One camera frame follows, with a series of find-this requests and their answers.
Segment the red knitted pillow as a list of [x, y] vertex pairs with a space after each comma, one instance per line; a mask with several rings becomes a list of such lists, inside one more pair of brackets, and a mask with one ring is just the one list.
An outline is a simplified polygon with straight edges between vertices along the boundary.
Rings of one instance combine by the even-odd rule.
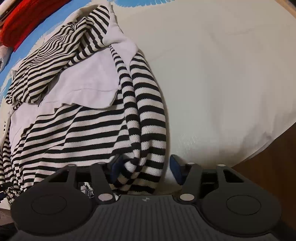
[[1, 43], [14, 51], [47, 17], [69, 1], [21, 1], [9, 14], [1, 28]]

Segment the black white striped sweater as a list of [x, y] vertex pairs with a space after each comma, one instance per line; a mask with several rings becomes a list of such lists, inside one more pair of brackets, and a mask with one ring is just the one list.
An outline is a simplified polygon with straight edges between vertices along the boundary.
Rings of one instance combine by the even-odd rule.
[[1, 138], [1, 185], [9, 204], [73, 164], [123, 162], [116, 194], [153, 194], [166, 154], [158, 85], [110, 4], [73, 12], [10, 71]]

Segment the blue white patterned bedsheet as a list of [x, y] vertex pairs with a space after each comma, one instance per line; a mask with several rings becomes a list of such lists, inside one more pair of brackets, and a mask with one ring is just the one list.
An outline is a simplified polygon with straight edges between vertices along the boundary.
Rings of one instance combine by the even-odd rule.
[[[170, 154], [205, 168], [232, 167], [295, 123], [295, 17], [276, 1], [158, 1], [135, 8], [81, 1], [35, 43], [23, 43], [27, 53], [19, 61], [73, 12], [92, 4], [112, 6], [161, 93], [166, 154], [155, 192], [177, 185], [168, 174]], [[14, 66], [1, 103], [4, 123]]]

